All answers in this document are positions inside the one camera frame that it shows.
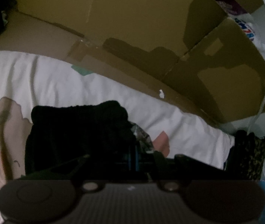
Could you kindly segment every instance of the white speck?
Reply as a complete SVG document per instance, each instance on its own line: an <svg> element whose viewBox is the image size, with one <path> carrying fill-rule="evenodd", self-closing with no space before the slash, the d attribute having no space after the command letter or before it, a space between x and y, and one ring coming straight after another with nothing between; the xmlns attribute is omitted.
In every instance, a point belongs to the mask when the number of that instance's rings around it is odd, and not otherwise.
<svg viewBox="0 0 265 224"><path fill-rule="evenodd" d="M132 191L132 190L135 189L135 186L130 186L130 187L128 187L127 189L128 189L129 191Z"/></svg>
<svg viewBox="0 0 265 224"><path fill-rule="evenodd" d="M159 90L159 97L161 98L161 99L164 99L165 98L165 94L163 93L163 90Z"/></svg>

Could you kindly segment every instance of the green paper piece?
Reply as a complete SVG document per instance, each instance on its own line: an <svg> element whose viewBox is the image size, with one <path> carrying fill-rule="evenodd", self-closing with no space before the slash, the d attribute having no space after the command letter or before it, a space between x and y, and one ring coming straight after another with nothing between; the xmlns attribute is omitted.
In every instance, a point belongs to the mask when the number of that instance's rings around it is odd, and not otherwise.
<svg viewBox="0 0 265 224"><path fill-rule="evenodd" d="M82 76L87 76L89 74L94 73L93 71L89 71L83 67L79 67L79 66L75 66L75 65L72 65L71 68L74 69L75 71L77 71L78 73L80 73Z"/></svg>

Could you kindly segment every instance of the white fabric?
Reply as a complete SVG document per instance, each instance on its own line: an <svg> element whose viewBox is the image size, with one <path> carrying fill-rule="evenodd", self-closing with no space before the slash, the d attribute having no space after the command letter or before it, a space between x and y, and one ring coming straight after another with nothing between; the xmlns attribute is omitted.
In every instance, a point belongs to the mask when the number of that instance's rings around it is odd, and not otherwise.
<svg viewBox="0 0 265 224"><path fill-rule="evenodd" d="M182 153L223 168L234 138L193 114L95 73L82 76L71 64L45 56L0 51L0 99L8 97L31 120L35 105L68 107L117 100L154 140L169 136L170 158Z"/></svg>

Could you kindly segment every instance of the wrinkled white cloth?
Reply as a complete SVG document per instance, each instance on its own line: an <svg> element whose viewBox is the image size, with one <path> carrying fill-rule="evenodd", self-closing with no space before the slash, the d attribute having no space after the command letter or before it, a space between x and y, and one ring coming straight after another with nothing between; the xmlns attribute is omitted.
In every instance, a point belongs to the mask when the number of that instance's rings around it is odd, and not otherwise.
<svg viewBox="0 0 265 224"><path fill-rule="evenodd" d="M0 51L0 99L8 97L16 101L21 105L23 118L30 121L36 105L68 107L117 100L127 110L129 120L142 127L152 140L162 131L168 135L169 158L182 153L223 168L234 137L194 114L183 113L173 105L104 76L95 73L83 76L71 66L45 56Z"/></svg>

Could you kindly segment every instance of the cardboard box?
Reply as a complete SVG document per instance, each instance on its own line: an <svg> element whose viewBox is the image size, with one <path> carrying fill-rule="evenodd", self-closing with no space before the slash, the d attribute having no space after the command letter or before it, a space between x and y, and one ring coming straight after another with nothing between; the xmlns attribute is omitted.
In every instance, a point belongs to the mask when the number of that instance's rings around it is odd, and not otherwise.
<svg viewBox="0 0 265 224"><path fill-rule="evenodd" d="M131 86L120 71L153 94L166 85L169 98L187 97L217 124L258 111L265 61L214 0L17 1L21 12L84 35L66 61ZM249 12L262 4L238 1ZM88 64L87 55L97 61Z"/></svg>

